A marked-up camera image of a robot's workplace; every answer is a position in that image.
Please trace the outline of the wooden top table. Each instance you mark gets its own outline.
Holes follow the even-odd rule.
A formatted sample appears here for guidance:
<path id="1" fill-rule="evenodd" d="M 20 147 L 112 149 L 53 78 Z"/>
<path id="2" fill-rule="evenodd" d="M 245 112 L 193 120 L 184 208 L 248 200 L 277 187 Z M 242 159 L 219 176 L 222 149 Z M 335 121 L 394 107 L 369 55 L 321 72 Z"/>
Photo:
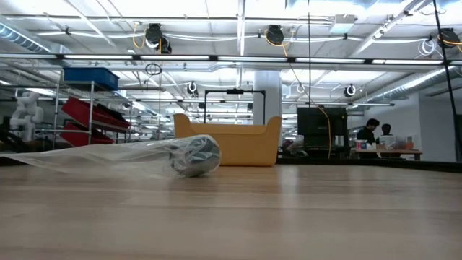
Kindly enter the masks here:
<path id="1" fill-rule="evenodd" d="M 386 149 L 351 149 L 351 156 L 357 157 L 358 154 L 400 154 L 413 155 L 414 160 L 420 161 L 423 154 L 420 150 L 386 150 Z"/>

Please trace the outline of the red storage bin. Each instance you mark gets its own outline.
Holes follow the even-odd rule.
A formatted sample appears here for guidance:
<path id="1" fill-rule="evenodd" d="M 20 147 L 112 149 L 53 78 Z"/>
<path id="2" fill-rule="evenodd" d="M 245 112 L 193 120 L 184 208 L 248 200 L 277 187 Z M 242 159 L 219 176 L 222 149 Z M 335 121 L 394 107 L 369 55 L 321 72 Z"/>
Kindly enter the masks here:
<path id="1" fill-rule="evenodd" d="M 88 127 L 92 119 L 92 128 L 126 133 L 131 124 L 121 113 L 104 105 L 94 104 L 70 97 L 62 106 L 62 111 L 76 122 Z"/>
<path id="2" fill-rule="evenodd" d="M 88 128 L 71 121 L 64 126 L 64 132 L 60 136 L 73 147 L 86 146 L 88 144 L 112 144 L 114 141 L 97 129 L 92 129 L 91 138 Z"/>

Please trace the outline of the thin black pole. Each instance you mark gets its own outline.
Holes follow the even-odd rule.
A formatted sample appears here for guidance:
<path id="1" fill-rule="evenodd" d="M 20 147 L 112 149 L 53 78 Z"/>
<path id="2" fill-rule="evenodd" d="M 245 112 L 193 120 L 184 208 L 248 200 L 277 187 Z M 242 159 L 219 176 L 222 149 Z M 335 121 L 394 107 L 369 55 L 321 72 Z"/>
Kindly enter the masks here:
<path id="1" fill-rule="evenodd" d="M 439 12 L 438 12 L 438 5 L 437 5 L 437 0 L 432 0 L 432 4 L 434 7 L 435 11 L 435 21 L 437 24 L 437 38 L 441 42 L 440 48 L 441 48 L 441 54 L 443 55 L 443 65 L 445 69 L 445 76 L 446 76 L 446 81 L 447 81 L 447 89 L 448 89 L 448 95 L 449 95 L 449 100 L 450 100 L 450 108 L 451 108 L 451 113 L 452 113 L 452 119 L 453 119 L 453 125 L 454 125 L 454 136 L 455 136 L 455 147 L 456 147 L 456 161 L 460 162 L 460 156 L 462 155 L 462 138 L 460 137 L 460 128 L 458 124 L 458 114 L 456 110 L 456 104 L 453 96 L 453 88 L 451 84 L 451 78 L 450 78 L 450 72 L 449 72 L 449 62 L 447 59 L 446 51 L 445 48 L 443 47 L 444 39 L 443 39 L 443 32 L 442 28 L 440 25 L 440 18 L 439 18 Z"/>

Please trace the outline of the black aluminium table frame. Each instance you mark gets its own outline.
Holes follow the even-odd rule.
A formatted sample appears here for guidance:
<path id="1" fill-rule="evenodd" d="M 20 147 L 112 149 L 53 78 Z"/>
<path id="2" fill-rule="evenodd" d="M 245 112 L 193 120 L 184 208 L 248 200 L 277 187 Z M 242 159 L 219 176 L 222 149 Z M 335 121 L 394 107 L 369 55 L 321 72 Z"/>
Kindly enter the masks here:
<path id="1" fill-rule="evenodd" d="M 397 159 L 311 159 L 311 158 L 282 158 L 277 165 L 335 165 L 335 166 L 379 166 L 386 168 L 409 168 L 412 170 L 433 170 L 449 173 L 462 173 L 462 162 L 428 162 L 408 161 Z M 31 165 L 63 173 L 100 171 L 114 172 L 145 172 L 148 174 L 177 175 L 170 167 L 169 154 L 161 153 L 152 157 L 137 159 L 111 160 L 96 155 L 32 155 L 5 154 L 0 155 L 0 167 L 13 165 Z"/>

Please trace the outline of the green elastic bandage roll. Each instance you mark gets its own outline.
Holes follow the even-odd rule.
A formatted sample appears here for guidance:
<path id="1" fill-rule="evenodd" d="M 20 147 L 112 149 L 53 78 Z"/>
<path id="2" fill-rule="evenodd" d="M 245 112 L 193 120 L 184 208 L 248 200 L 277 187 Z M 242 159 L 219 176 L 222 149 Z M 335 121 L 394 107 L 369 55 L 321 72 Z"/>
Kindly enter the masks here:
<path id="1" fill-rule="evenodd" d="M 216 170 L 221 163 L 219 145 L 209 135 L 174 139 L 169 149 L 170 167 L 183 177 L 206 175 Z"/>

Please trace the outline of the black floor stand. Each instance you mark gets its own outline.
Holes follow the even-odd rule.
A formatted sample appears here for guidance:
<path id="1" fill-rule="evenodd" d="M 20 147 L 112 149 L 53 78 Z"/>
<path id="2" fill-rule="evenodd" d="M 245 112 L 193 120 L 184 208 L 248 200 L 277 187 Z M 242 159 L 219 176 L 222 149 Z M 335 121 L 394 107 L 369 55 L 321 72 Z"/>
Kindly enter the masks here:
<path id="1" fill-rule="evenodd" d="M 307 0 L 308 4 L 308 58 L 309 58 L 309 66 L 308 66 L 308 107 L 311 108 L 312 105 L 312 99 L 311 99 L 311 88 L 312 88 L 312 70 L 311 70 L 311 16 L 310 12 L 312 10 L 312 7 L 310 5 L 310 0 Z"/>

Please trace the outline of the blue storage bin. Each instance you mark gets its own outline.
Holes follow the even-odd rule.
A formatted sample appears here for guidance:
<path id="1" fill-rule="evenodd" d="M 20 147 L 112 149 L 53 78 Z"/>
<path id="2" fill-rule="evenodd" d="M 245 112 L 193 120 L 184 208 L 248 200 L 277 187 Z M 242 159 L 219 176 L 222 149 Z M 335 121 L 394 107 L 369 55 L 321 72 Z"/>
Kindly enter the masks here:
<path id="1" fill-rule="evenodd" d="M 104 67 L 67 67 L 64 68 L 64 82 L 83 89 L 94 91 L 117 91 L 119 77 Z"/>

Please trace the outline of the overhead LED light bar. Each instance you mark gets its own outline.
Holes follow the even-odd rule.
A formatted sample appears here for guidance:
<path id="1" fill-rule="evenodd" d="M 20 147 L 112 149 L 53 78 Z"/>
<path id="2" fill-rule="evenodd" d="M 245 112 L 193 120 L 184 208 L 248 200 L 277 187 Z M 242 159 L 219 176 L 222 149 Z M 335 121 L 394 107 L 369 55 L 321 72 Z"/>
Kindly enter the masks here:
<path id="1" fill-rule="evenodd" d="M 40 60 L 94 60 L 94 61 L 219 61 L 235 63 L 297 63 L 297 64 L 374 64 L 403 66 L 462 66 L 462 60 L 437 59 L 383 59 L 383 58 L 309 58 L 276 56 L 193 56 L 193 55 L 97 55 L 97 54 L 46 54 L 0 53 L 0 59 Z"/>

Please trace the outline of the yellow plastic bin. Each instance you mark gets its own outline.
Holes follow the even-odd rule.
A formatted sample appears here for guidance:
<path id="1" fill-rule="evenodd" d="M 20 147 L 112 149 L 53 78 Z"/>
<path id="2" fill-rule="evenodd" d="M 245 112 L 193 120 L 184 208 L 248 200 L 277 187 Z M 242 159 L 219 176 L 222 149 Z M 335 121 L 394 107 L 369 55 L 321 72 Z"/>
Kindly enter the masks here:
<path id="1" fill-rule="evenodd" d="M 209 135 L 219 145 L 221 166 L 271 167 L 276 163 L 282 118 L 275 116 L 266 125 L 192 123 L 187 115 L 173 116 L 177 138 Z"/>

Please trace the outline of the black monitor cart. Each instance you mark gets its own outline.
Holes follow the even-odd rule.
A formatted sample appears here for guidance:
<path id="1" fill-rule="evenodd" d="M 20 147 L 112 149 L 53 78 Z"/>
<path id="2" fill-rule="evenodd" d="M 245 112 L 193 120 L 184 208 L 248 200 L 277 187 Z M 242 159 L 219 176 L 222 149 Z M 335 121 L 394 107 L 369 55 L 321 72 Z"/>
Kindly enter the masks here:
<path id="1" fill-rule="evenodd" d="M 313 158 L 344 159 L 349 156 L 345 108 L 298 107 L 297 133 L 302 150 Z"/>

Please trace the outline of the person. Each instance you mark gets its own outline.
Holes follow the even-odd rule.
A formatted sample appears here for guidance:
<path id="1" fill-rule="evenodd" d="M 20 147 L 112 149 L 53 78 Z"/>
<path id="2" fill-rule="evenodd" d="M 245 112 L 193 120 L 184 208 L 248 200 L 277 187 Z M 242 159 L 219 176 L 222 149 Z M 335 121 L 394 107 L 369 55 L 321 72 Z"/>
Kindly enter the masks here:
<path id="1" fill-rule="evenodd" d="M 371 118 L 367 121 L 366 125 L 358 131 L 357 140 L 366 141 L 368 144 L 375 143 L 374 130 L 380 125 L 379 120 Z M 376 159 L 378 155 L 376 153 L 360 153 L 360 159 Z"/>
<path id="2" fill-rule="evenodd" d="M 381 131 L 382 131 L 382 135 L 379 136 L 379 137 L 375 140 L 375 142 L 376 142 L 377 145 L 381 145 L 381 140 L 380 140 L 381 137 L 391 136 L 391 133 L 390 133 L 390 131 L 391 131 L 391 125 L 388 124 L 388 123 L 383 124 L 382 127 L 381 127 Z M 381 153 L 380 156 L 381 156 L 383 159 L 393 159 L 393 158 L 396 159 L 396 158 L 400 158 L 400 157 L 401 157 L 401 155 L 400 155 L 399 153 L 395 153 L 395 154 L 393 154 L 393 153 Z"/>

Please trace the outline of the metal shelf rack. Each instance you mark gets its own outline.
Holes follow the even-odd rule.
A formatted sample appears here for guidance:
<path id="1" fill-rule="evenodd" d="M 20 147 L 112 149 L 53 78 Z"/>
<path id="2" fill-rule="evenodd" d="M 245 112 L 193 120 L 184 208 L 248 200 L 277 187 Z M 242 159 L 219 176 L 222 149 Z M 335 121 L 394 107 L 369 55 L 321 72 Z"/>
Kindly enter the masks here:
<path id="1" fill-rule="evenodd" d="M 90 103 L 90 106 L 93 106 L 96 103 L 104 105 L 111 110 L 121 113 L 122 116 L 123 116 L 122 107 L 124 105 L 128 106 L 129 112 L 131 112 L 133 108 L 133 103 L 130 100 L 128 100 L 126 97 L 122 96 L 118 90 L 117 91 L 94 91 L 94 83 L 91 84 L 91 88 L 89 90 L 83 89 L 81 87 L 76 87 L 75 85 L 66 84 L 64 82 L 64 69 L 62 69 L 61 78 L 56 85 L 55 98 L 53 99 L 54 115 L 53 115 L 53 129 L 51 130 L 51 133 L 53 134 L 54 139 L 58 137 L 62 138 L 60 136 L 60 133 L 64 132 L 64 126 L 66 125 L 68 121 L 78 123 L 73 118 L 71 118 L 66 113 L 64 113 L 61 109 L 64 103 L 69 98 L 76 98 L 76 99 L 88 102 Z M 93 129 L 92 119 L 90 119 L 89 126 L 86 128 L 88 128 L 88 135 L 89 135 L 89 138 L 91 138 L 91 133 Z M 97 130 L 101 131 L 104 135 L 111 138 L 114 141 L 114 143 L 116 143 L 119 137 L 127 138 L 129 136 L 130 128 L 126 133 L 108 131 L 108 130 L 102 130 L 102 129 L 97 129 Z"/>

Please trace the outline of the clear plastic bag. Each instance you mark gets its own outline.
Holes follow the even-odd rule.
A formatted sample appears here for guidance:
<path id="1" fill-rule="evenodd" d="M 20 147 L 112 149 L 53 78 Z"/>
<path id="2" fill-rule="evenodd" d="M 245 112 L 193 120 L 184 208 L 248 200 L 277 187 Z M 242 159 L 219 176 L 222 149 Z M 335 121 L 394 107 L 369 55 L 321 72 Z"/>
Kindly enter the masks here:
<path id="1" fill-rule="evenodd" d="M 47 152 L 4 153 L 0 158 L 62 173 L 194 178 L 216 170 L 219 145 L 209 135 L 123 144 L 91 144 Z"/>

